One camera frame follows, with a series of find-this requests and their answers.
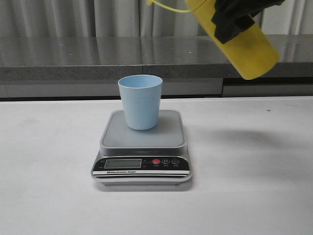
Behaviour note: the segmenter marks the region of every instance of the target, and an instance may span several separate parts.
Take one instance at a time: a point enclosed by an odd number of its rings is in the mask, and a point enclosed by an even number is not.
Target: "electronic scale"
[[[134,130],[124,112],[111,114],[91,170],[105,185],[176,185],[189,180],[192,169],[180,113],[160,110],[158,124]]]

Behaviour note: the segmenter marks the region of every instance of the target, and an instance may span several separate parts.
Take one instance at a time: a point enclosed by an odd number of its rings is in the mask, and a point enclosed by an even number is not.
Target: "light blue cup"
[[[132,75],[118,81],[126,123],[135,130],[156,126],[163,80],[153,75]]]

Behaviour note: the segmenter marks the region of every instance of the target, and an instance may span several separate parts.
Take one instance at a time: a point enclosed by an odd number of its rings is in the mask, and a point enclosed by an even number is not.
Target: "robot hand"
[[[284,0],[216,0],[212,22],[216,25],[215,37],[222,43],[246,31],[255,22],[252,17],[263,9],[281,5]]]

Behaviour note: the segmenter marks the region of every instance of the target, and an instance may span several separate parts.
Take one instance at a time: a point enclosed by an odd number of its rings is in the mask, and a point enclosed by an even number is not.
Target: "gray curtain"
[[[184,0],[160,0],[187,9]],[[255,20],[266,34],[313,34],[313,0],[285,0]],[[0,0],[0,38],[199,36],[192,13],[146,0]]]

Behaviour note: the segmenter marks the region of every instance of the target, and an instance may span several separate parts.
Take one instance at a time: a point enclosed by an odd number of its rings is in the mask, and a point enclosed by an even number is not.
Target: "red button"
[[[153,159],[152,162],[154,164],[159,164],[161,162],[161,160],[156,158],[156,159]]]

